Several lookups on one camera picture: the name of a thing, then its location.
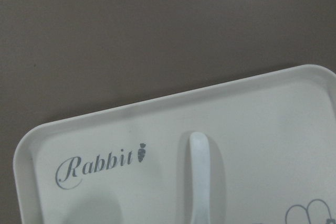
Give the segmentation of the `white ceramic spoon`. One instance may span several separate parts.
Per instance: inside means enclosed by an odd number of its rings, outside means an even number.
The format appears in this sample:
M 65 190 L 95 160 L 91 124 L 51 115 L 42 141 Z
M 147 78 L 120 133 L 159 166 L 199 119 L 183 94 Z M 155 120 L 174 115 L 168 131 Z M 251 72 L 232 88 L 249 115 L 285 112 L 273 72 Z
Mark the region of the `white ceramic spoon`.
M 201 132 L 190 135 L 192 170 L 191 223 L 210 223 L 211 158 L 209 141 Z

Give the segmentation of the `cream rabbit tray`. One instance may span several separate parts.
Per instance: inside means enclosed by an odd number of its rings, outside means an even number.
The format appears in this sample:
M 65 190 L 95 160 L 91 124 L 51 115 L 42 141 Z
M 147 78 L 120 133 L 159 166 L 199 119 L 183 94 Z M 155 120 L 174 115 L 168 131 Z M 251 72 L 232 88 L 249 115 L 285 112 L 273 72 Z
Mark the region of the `cream rabbit tray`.
M 303 65 L 40 125 L 13 160 L 22 223 L 335 223 L 335 74 Z

